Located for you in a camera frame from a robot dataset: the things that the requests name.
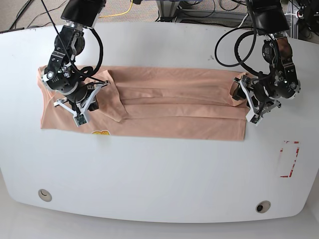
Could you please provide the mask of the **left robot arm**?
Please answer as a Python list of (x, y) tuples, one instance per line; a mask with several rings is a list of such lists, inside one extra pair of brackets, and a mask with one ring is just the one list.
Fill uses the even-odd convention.
[[(289, 25), (281, 3), (279, 0), (247, 0), (246, 6), (252, 19), (253, 30), (243, 33), (237, 39), (234, 53), (241, 66), (257, 77), (251, 80), (248, 89), (260, 102), (266, 97), (291, 99), (300, 92), (301, 84), (292, 59), (293, 52), (286, 33)], [(250, 35), (268, 37), (262, 47), (262, 56), (269, 63), (268, 75), (253, 70), (239, 56), (241, 41)]]

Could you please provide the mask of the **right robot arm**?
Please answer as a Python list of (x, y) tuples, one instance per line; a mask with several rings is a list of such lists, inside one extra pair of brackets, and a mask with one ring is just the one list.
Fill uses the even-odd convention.
[[(61, 19), (66, 23), (57, 32), (54, 51), (44, 69), (44, 82), (51, 90), (64, 95), (72, 110), (80, 112), (82, 105), (92, 93), (94, 85), (102, 85), (104, 81), (95, 78), (103, 61), (103, 43), (95, 31), (95, 23), (105, 7), (104, 0), (71, 0), (66, 5)], [(75, 57), (84, 49), (83, 30), (89, 29), (99, 44), (99, 60), (96, 67), (78, 69)]]

